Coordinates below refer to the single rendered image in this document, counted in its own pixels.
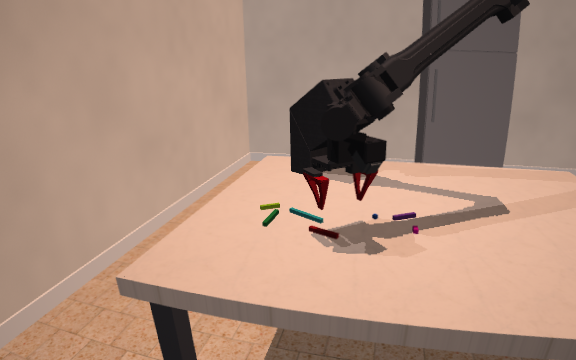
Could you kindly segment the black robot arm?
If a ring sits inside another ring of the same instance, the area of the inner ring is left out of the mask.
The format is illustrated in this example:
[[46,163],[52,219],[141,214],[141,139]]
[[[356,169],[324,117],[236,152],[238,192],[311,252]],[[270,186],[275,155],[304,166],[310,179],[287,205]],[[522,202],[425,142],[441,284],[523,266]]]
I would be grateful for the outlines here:
[[361,173],[376,173],[386,160],[387,141],[361,132],[351,135],[357,130],[356,123],[368,115],[357,100],[372,116],[366,118],[369,123],[383,119],[426,67],[485,20],[496,15],[503,24],[530,5],[528,0],[470,0],[466,4],[399,54],[389,56],[385,52],[359,72],[357,80],[346,79],[333,89],[340,103],[328,104],[321,119],[322,132],[328,138],[329,161],[340,164],[354,160]]

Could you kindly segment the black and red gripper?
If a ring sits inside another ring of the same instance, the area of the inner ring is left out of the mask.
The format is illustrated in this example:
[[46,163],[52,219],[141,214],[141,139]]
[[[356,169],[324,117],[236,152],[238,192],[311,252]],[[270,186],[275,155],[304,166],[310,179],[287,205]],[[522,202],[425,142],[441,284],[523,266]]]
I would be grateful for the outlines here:
[[[305,177],[309,187],[311,188],[313,195],[315,197],[317,206],[319,209],[323,210],[329,185],[329,179],[323,176],[323,171],[331,171],[332,169],[345,168],[345,172],[353,174],[354,187],[356,198],[362,201],[368,187],[376,177],[376,173],[365,174],[361,173],[355,162],[347,163],[334,163],[328,160],[328,138],[327,138],[327,155],[312,157],[312,167],[303,169],[303,176]],[[366,175],[363,187],[360,192],[360,178],[361,174]],[[316,182],[316,183],[315,183]],[[317,185],[318,186],[317,186]],[[319,193],[318,189],[319,188]]]

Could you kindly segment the lime green rod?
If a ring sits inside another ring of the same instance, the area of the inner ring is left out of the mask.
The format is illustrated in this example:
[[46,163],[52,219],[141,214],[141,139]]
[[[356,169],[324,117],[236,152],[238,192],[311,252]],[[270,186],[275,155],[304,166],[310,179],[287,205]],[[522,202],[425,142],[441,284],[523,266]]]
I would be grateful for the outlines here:
[[280,203],[272,203],[272,204],[260,205],[260,209],[261,209],[261,210],[273,209],[273,208],[280,208]]

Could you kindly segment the turquoise rod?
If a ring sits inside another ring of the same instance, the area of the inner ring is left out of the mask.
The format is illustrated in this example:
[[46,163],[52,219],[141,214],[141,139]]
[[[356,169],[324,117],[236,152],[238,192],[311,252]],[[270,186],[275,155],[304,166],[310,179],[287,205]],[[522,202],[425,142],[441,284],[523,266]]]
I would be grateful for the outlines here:
[[304,211],[301,211],[301,210],[298,210],[298,209],[293,208],[293,207],[292,207],[292,208],[289,208],[289,212],[290,212],[290,213],[293,213],[293,214],[296,214],[296,215],[298,215],[298,216],[307,218],[307,219],[309,219],[309,220],[318,222],[318,223],[320,223],[320,224],[323,223],[323,218],[318,217],[318,216],[313,215],[313,214],[310,214],[310,213],[307,213],[307,212],[304,212]]

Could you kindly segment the dark green flat bar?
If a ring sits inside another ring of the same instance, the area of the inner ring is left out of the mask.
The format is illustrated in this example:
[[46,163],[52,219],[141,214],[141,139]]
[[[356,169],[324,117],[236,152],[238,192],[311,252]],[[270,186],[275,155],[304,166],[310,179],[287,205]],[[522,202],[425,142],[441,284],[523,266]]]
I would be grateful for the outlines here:
[[267,227],[269,223],[279,214],[279,209],[275,209],[263,222],[262,226]]

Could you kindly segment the dark red rod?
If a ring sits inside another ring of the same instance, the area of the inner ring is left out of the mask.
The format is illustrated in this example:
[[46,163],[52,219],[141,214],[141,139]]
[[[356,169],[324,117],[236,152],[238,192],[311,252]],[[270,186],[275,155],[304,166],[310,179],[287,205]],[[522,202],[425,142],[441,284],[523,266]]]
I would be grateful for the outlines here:
[[330,238],[334,238],[334,239],[338,239],[338,238],[339,238],[339,233],[336,233],[336,232],[333,232],[333,231],[329,231],[329,230],[326,230],[326,229],[322,229],[322,228],[319,228],[319,227],[315,227],[315,226],[312,226],[312,225],[309,226],[309,231],[310,231],[310,232],[313,232],[313,233],[317,233],[317,234],[323,235],[323,236],[327,236],[327,237],[330,237]]

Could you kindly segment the dark purple rod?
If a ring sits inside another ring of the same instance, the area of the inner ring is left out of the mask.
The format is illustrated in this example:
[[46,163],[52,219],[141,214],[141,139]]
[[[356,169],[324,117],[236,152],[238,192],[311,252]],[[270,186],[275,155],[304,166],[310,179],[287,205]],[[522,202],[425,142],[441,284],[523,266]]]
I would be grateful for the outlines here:
[[404,214],[398,214],[398,215],[393,215],[392,219],[394,221],[396,220],[403,220],[403,219],[409,219],[409,218],[415,218],[416,217],[416,213],[415,212],[411,212],[411,213],[404,213]]

